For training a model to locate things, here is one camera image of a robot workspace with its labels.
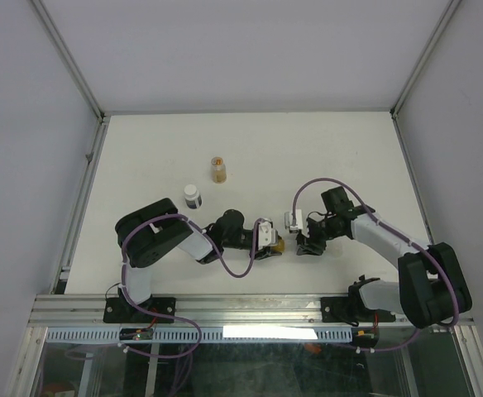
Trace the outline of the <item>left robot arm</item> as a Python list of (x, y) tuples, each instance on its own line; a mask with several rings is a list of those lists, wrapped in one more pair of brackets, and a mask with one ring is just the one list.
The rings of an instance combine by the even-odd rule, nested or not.
[(249, 273), (255, 261), (283, 254), (284, 240), (270, 219), (257, 219), (251, 229), (244, 228), (244, 222), (240, 211), (228, 209), (201, 228), (179, 213), (168, 198), (121, 218), (115, 226), (122, 250), (121, 290), (126, 296), (121, 311), (136, 322), (147, 317), (152, 266), (174, 249), (202, 265), (221, 261), (226, 248), (248, 251), (250, 262), (240, 278)]

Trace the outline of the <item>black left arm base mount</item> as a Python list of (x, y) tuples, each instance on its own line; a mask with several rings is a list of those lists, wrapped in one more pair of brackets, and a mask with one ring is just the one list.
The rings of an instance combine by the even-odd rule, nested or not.
[(175, 297), (151, 297), (147, 301), (139, 304), (147, 313), (131, 306), (123, 296), (116, 298), (107, 298), (103, 322), (116, 323), (173, 323), (174, 319), (171, 317), (175, 314)]

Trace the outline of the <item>weekly pill organizer strip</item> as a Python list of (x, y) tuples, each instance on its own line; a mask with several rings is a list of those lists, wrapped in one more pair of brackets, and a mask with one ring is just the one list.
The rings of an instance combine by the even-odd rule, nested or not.
[(282, 254), (285, 251), (285, 241), (282, 237), (278, 237), (277, 243), (272, 247), (274, 252)]

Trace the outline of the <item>white pill bottle blue label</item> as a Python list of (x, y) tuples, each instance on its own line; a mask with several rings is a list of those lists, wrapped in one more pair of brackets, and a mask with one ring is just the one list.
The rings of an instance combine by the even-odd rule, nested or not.
[(184, 201), (188, 208), (197, 209), (202, 205), (201, 193), (194, 184), (187, 184), (184, 187)]

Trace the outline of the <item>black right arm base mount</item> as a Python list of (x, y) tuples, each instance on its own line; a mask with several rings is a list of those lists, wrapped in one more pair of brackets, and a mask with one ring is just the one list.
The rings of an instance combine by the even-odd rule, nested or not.
[(358, 327), (360, 323), (394, 323), (396, 317), (389, 311), (367, 309), (359, 300), (348, 296), (320, 299), (324, 323), (346, 323)]

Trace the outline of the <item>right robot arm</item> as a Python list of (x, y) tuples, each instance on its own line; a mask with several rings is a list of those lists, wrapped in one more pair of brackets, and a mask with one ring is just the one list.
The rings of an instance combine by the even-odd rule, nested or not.
[(347, 237), (388, 261), (398, 272), (395, 282), (361, 276), (347, 297), (332, 304), (335, 318), (357, 325), (375, 312), (403, 314), (416, 328), (451, 327), (473, 301), (454, 249), (445, 242), (413, 239), (383, 221), (362, 200), (351, 201), (344, 187), (322, 193), (326, 208), (320, 220), (303, 216), (298, 208), (285, 214), (285, 228), (295, 234), (299, 256), (321, 256), (328, 242)]

